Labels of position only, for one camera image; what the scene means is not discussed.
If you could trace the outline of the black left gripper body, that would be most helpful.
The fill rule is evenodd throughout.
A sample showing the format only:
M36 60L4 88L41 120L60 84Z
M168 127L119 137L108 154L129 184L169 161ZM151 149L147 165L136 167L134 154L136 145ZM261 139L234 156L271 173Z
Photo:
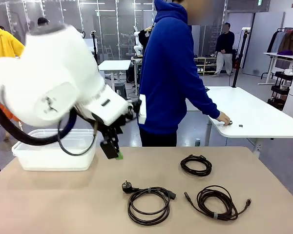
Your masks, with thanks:
M124 126L124 119L117 119L111 125L107 126L103 122L98 121L98 131L102 133L105 142L118 143L118 134L122 134L121 127Z

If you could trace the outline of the person's right hand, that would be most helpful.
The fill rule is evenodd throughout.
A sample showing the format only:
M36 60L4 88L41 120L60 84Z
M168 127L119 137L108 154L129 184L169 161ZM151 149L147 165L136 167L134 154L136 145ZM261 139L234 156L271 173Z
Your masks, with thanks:
M220 115L216 120L219 122L223 122L224 126L228 126L231 123L230 118L223 112L220 112Z

